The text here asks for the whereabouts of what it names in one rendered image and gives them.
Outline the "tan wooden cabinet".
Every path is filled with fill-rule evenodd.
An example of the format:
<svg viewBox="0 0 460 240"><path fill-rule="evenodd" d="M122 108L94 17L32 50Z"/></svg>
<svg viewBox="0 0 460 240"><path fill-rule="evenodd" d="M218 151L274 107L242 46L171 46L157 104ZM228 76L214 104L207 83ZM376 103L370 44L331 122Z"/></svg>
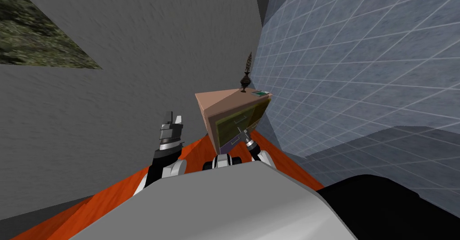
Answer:
<svg viewBox="0 0 460 240"><path fill-rule="evenodd" d="M195 95L215 151L219 148L217 121L273 96L270 93L263 97L257 97L251 94L251 92L256 91L252 88L247 88L245 93L242 93L241 90L229 89L197 93ZM251 133L257 127L260 120L252 128L246 129L247 132Z"/></svg>

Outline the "grey purple drawer front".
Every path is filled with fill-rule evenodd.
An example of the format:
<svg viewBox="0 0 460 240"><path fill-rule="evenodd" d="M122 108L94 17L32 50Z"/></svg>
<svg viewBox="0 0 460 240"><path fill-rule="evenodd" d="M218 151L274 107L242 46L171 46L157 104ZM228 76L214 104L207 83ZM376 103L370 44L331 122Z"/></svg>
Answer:
<svg viewBox="0 0 460 240"><path fill-rule="evenodd" d="M232 146L230 145L230 141L231 141L232 139L230 139L230 140L229 140L227 143L225 143L223 146L219 147L219 148L217 149L216 153L217 153L218 155L220 155L220 154L226 155L226 154L228 154L232 149L234 149L238 144L236 144L234 147L232 147Z"/></svg>

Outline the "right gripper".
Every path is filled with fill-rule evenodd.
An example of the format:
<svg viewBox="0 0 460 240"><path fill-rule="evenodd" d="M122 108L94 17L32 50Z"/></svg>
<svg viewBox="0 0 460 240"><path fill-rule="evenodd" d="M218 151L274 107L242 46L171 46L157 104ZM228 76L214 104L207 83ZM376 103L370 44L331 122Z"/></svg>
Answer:
<svg viewBox="0 0 460 240"><path fill-rule="evenodd" d="M245 142L246 144L252 141L250 134L248 134L247 130L242 129L238 127L238 130L240 131L239 138L242 142Z"/></svg>

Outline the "dark slender vase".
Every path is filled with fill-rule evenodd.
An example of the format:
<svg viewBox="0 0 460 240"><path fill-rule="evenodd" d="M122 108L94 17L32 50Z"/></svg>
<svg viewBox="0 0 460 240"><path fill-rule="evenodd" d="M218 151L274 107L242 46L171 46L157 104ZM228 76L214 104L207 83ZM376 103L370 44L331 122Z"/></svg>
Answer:
<svg viewBox="0 0 460 240"><path fill-rule="evenodd" d="M252 63L252 52L249 54L249 56L247 58L246 67L245 67L245 71L244 71L245 75L240 81L241 87L242 87L242 90L241 90L242 93L245 93L246 92L245 89L251 84L251 79L249 77L251 63Z"/></svg>

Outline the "mossy green wall picture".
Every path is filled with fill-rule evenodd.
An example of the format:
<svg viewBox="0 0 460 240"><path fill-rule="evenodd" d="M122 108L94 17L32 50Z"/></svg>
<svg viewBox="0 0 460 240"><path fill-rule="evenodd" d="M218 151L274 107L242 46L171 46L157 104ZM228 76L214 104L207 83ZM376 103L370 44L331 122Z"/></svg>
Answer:
<svg viewBox="0 0 460 240"><path fill-rule="evenodd" d="M0 0L0 65L101 69L30 0Z"/></svg>

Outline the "olive green drawer front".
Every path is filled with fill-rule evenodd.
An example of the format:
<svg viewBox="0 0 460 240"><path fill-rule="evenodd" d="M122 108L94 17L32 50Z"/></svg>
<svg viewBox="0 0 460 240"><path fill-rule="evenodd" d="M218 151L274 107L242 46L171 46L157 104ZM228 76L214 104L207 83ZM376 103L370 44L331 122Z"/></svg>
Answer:
<svg viewBox="0 0 460 240"><path fill-rule="evenodd" d="M262 118L270 101L271 98L265 99L263 102L253 104L244 110L235 112L217 121L216 125L219 147L223 146L230 139L240 133L238 127L242 129L252 128L254 124ZM234 121L241 119L243 116L246 116L247 119L238 124L234 123Z"/></svg>

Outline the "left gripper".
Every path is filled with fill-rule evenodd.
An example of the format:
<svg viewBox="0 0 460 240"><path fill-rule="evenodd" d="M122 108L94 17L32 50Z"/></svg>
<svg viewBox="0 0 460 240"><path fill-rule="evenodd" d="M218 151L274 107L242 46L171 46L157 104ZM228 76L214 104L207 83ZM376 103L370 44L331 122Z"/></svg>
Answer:
<svg viewBox="0 0 460 240"><path fill-rule="evenodd" d="M160 145L178 142L181 139L183 124L182 116L176 116L173 123L173 112L166 111L160 129Z"/></svg>

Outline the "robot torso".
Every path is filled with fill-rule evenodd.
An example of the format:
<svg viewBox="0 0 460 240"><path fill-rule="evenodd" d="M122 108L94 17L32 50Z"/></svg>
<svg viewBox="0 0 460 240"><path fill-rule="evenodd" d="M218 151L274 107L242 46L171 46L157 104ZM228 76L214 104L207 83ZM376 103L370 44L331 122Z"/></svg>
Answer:
<svg viewBox="0 0 460 240"><path fill-rule="evenodd" d="M317 192L260 161L145 182L70 240L357 240Z"/></svg>

